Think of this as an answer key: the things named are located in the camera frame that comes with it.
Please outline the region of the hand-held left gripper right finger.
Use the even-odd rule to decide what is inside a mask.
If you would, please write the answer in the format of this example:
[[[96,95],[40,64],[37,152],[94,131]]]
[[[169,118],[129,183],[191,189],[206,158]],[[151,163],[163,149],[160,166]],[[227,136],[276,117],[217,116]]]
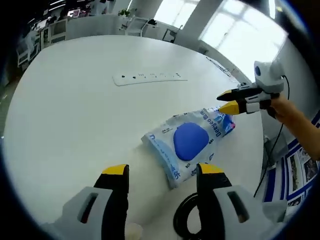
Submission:
[[[224,171],[197,164],[197,208],[204,240],[260,240],[270,221],[262,204],[240,185],[232,185]]]

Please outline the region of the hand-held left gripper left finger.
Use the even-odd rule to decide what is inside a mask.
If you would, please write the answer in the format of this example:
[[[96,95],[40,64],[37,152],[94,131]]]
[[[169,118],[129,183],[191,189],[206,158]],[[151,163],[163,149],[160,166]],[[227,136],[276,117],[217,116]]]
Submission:
[[[123,240],[129,208],[129,165],[110,166],[62,207],[42,229],[55,240]]]

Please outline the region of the person's right hand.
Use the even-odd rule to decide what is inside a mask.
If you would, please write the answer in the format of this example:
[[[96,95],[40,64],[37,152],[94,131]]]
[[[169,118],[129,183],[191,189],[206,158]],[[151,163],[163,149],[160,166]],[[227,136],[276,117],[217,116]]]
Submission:
[[[275,118],[281,123],[294,116],[297,112],[294,104],[286,99],[283,95],[272,99],[270,106],[275,110]]]

